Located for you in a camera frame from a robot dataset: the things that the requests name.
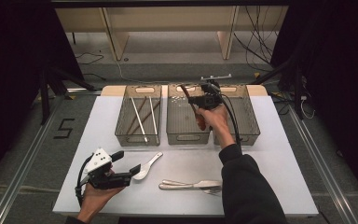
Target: cable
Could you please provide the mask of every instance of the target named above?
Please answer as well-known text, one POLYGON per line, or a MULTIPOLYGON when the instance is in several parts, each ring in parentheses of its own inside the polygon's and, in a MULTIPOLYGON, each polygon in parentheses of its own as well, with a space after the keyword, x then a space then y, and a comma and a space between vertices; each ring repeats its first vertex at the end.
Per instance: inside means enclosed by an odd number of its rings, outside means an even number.
POLYGON ((280 101, 279 102, 289 102, 289 103, 294 103, 295 101, 294 100, 290 100, 290 99, 286 99, 284 97, 281 97, 277 94, 274 94, 272 92, 268 92, 268 95, 271 96, 271 97, 275 97, 277 99, 279 99, 280 101))
POLYGON ((220 93, 215 89, 215 88, 211 88, 215 93, 216 95, 220 98, 220 100, 222 101, 223 105, 226 107, 227 109, 227 112, 231 118, 231 122, 232 122, 232 125, 233 125, 233 128, 234 128, 234 132, 235 132, 235 142, 237 143, 238 146, 241 146, 241 138, 240 138, 240 133, 238 131, 238 126, 236 124, 236 120, 230 110, 230 108, 228 107, 226 101, 223 99, 223 97, 220 95, 220 93))
POLYGON ((89 54, 89 55, 93 55, 93 56, 98 56, 98 57, 100 57, 100 58, 98 58, 98 59, 96 59, 96 60, 94 60, 94 61, 92 61, 92 62, 89 62, 89 63, 80 63, 80 64, 91 64, 91 63, 95 63, 95 62, 100 61, 100 60, 103 58, 103 55, 102 55, 102 54, 93 54, 93 53, 88 53, 88 52, 82 53, 82 54, 80 54, 79 56, 76 56, 76 58, 83 57, 83 55, 85 55, 85 54, 89 54))
POLYGON ((150 81, 150 82, 146 82, 146 81, 140 81, 140 80, 125 78, 125 77, 123 77, 120 64, 118 63, 118 61, 115 61, 115 62, 116 62, 116 64, 117 64, 117 66, 118 66, 118 70, 119 70, 120 77, 121 77, 122 79, 124 79, 124 80, 132 81, 132 82, 140 82, 140 83, 145 83, 145 84, 170 83, 170 81, 159 81, 159 82, 150 81))
POLYGON ((263 83, 263 86, 267 86, 267 85, 270 85, 270 84, 273 84, 273 83, 276 83, 276 82, 279 82, 280 80, 275 80, 275 81, 270 81, 270 82, 267 82, 267 83, 263 83))
POLYGON ((238 122, 237 122, 237 115, 235 114, 234 106, 231 103, 231 100, 226 96, 225 94, 222 94, 222 96, 225 96, 228 99, 229 105, 231 106, 232 114, 234 115, 234 122, 238 129, 238 122))
POLYGON ((289 111, 290 111, 289 108, 287 108, 286 112, 284 112, 284 113, 282 113, 282 111, 289 105, 290 104, 285 103, 284 106, 278 111, 278 115, 287 115, 289 113, 289 111))
MULTIPOLYGON (((266 61, 266 60, 263 59, 260 55, 258 55, 257 53, 255 53, 254 51, 252 51, 251 49, 249 49, 247 46, 245 46, 245 44, 243 44, 243 43, 240 41, 240 39, 237 37, 237 35, 236 35, 235 33, 234 33, 234 36, 235 36, 235 38, 238 40, 238 42, 240 42, 241 46, 242 46, 244 49, 246 49, 245 60, 246 60, 246 63, 247 63, 250 67, 252 67, 252 66, 251 66, 251 65, 249 64, 249 62, 248 62, 247 51, 250 51, 251 53, 254 54, 254 56, 256 56, 257 58, 259 58, 259 59, 262 60, 263 62, 269 64, 268 61, 266 61)), ((257 70, 260 70, 260 71, 264 71, 264 72, 270 72, 269 70, 265 70, 265 69, 261 69, 261 68, 256 68, 256 67, 252 67, 252 68, 257 69, 257 70)))
POLYGON ((269 12, 269 6, 267 7, 266 13, 264 13, 263 23, 261 23, 261 30, 263 31, 263 40, 266 40, 266 39, 264 39, 264 23, 266 22, 266 17, 267 17, 268 12, 269 12))
POLYGON ((84 167, 91 160, 93 155, 94 155, 94 153, 92 153, 92 155, 90 157, 86 158, 86 160, 83 162, 83 165, 81 166, 80 171, 79 171, 79 176, 77 177, 77 184, 76 184, 76 187, 75 187, 75 193, 76 193, 76 197, 77 197, 77 200, 79 202, 80 207, 81 207, 81 204, 83 203, 83 195, 81 194, 81 187, 83 185, 80 184, 81 176, 83 174, 84 167))
POLYGON ((277 21, 275 22, 274 27, 272 27, 272 29, 271 29, 271 33, 269 33, 269 35, 266 37, 265 40, 267 40, 267 39, 272 35, 272 32, 274 32, 276 36, 279 35, 279 34, 277 34, 277 32, 275 31, 275 28, 277 27, 278 22, 279 22, 279 20, 281 19, 282 13, 283 13, 283 6, 281 7, 281 12, 280 12, 280 14, 279 14, 279 17, 278 17, 277 21))
POLYGON ((330 224, 331 222, 328 220, 327 216, 324 215, 324 213, 321 210, 321 206, 318 204, 318 211, 319 213, 322 215, 322 217, 324 218, 324 220, 327 222, 327 224, 330 224))
POLYGON ((269 47, 267 47, 266 43, 261 38, 261 35, 259 33, 259 30, 258 30, 258 18, 260 16, 260 6, 256 7, 256 24, 254 23, 251 15, 249 13, 248 7, 245 7, 245 9, 246 9, 246 12, 248 13, 248 17, 249 17, 249 19, 250 19, 250 21, 252 23, 252 26, 254 27, 254 30, 252 31, 252 35, 258 40, 258 42, 260 44, 261 53, 263 54, 264 58, 267 60, 267 57, 266 57, 266 55, 264 53, 264 50, 263 50, 263 46, 264 46, 264 48, 266 48, 266 50, 271 50, 271 49, 269 47))
POLYGON ((308 117, 307 113, 305 113, 304 108, 303 108, 304 101, 305 101, 305 100, 302 100, 302 101, 301 101, 301 110, 302 110, 304 116, 305 116, 307 119, 313 119, 313 117, 315 116, 315 110, 313 110, 312 116, 311 116, 311 117, 308 117))
POLYGON ((103 81, 106 81, 106 78, 100 77, 100 76, 98 76, 96 74, 93 74, 93 73, 85 73, 85 74, 83 74, 83 76, 95 76, 95 77, 98 77, 98 78, 102 79, 103 81))

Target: white plastic utensil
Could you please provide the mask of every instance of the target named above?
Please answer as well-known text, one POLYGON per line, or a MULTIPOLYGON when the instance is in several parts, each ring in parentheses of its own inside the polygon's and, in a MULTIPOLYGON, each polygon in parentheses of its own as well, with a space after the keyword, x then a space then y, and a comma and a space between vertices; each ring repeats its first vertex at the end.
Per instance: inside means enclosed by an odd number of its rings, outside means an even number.
POLYGON ((150 167, 152 166, 153 162, 155 162, 161 156, 162 156, 162 152, 159 152, 149 162, 147 162, 144 165, 141 165, 141 171, 137 175, 133 176, 132 178, 134 178, 136 180, 141 180, 141 179, 145 178, 147 173, 149 173, 150 167))

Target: metal tool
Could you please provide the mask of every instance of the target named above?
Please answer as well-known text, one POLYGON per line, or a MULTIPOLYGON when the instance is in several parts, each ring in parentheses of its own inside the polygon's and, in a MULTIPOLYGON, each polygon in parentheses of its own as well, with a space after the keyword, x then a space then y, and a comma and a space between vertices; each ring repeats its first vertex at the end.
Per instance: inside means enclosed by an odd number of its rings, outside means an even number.
POLYGON ((201 180, 196 184, 186 184, 172 180, 162 180, 158 185, 160 189, 202 189, 205 193, 217 193, 222 190, 222 181, 201 180))
POLYGON ((147 173, 149 173, 150 167, 152 166, 153 162, 155 162, 161 156, 162 156, 162 152, 159 152, 149 162, 147 162, 144 165, 141 165, 141 171, 137 175, 133 176, 132 178, 134 178, 136 180, 141 180, 141 179, 145 178, 147 173))

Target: black sleeve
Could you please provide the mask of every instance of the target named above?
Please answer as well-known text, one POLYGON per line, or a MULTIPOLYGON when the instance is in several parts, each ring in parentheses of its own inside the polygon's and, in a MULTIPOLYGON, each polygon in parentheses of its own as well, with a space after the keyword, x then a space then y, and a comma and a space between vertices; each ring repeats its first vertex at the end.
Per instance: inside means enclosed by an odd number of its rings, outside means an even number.
POLYGON ((74 217, 67 217, 65 224, 86 224, 86 223, 84 223, 74 217))
POLYGON ((251 156, 242 155, 241 148, 233 144, 219 157, 227 223, 287 223, 278 198, 251 156))

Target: white table surface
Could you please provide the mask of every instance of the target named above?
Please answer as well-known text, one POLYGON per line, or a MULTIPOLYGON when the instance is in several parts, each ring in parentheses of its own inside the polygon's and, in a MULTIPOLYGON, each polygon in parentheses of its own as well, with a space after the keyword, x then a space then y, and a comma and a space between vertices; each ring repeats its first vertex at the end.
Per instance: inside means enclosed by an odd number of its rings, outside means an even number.
MULTIPOLYGON (((113 163, 117 173, 128 172, 133 166, 148 162, 159 151, 164 155, 153 164, 143 180, 133 179, 101 213, 121 217, 222 217, 221 193, 211 195, 201 190, 158 188, 163 179, 185 183, 221 180, 220 147, 213 144, 212 135, 207 145, 170 146, 165 122, 167 99, 163 98, 160 146, 122 147, 115 136, 121 101, 119 96, 97 97, 53 212, 70 215, 79 211, 75 186, 80 167, 92 152, 102 147, 109 154, 125 151, 124 158, 113 163)), ((242 152, 255 158, 288 217, 316 216, 315 203, 271 98, 251 96, 251 101, 261 134, 253 146, 242 147, 242 152)))

